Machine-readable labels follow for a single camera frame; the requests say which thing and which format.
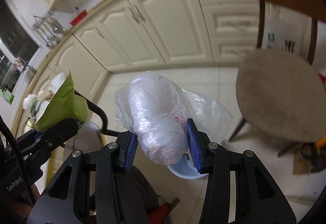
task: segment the chair seat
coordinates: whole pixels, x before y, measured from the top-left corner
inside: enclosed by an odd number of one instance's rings
[[[258,49],[239,67],[239,109],[248,123],[290,141],[315,142],[326,133],[326,92],[302,58]]]

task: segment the plastic wrap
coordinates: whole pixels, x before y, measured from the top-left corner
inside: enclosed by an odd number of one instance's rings
[[[137,134],[150,160],[163,165],[175,164],[187,153],[188,118],[217,143],[222,142],[233,119],[217,100],[182,89],[151,71],[139,74],[118,90],[115,102],[115,120]]]

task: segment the red container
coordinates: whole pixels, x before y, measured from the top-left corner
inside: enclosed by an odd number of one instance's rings
[[[72,26],[75,26],[77,23],[79,23],[79,21],[84,18],[85,16],[87,15],[87,11],[86,10],[83,10],[81,13],[78,14],[78,16],[76,18],[74,18],[70,24]]]

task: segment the green package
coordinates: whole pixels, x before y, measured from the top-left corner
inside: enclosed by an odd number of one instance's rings
[[[46,132],[51,127],[67,118],[73,118],[79,128],[87,120],[87,102],[83,97],[75,95],[71,73],[55,93],[45,112],[33,126],[34,129]]]

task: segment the brown upholstered chair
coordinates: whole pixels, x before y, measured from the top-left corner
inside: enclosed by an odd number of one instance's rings
[[[261,49],[266,1],[312,17],[306,61],[290,53]],[[292,142],[315,142],[325,136],[325,87],[310,66],[315,55],[318,20],[326,22],[326,7],[321,0],[260,0],[257,50],[239,66],[236,81],[243,118],[229,141],[246,122],[266,134]]]

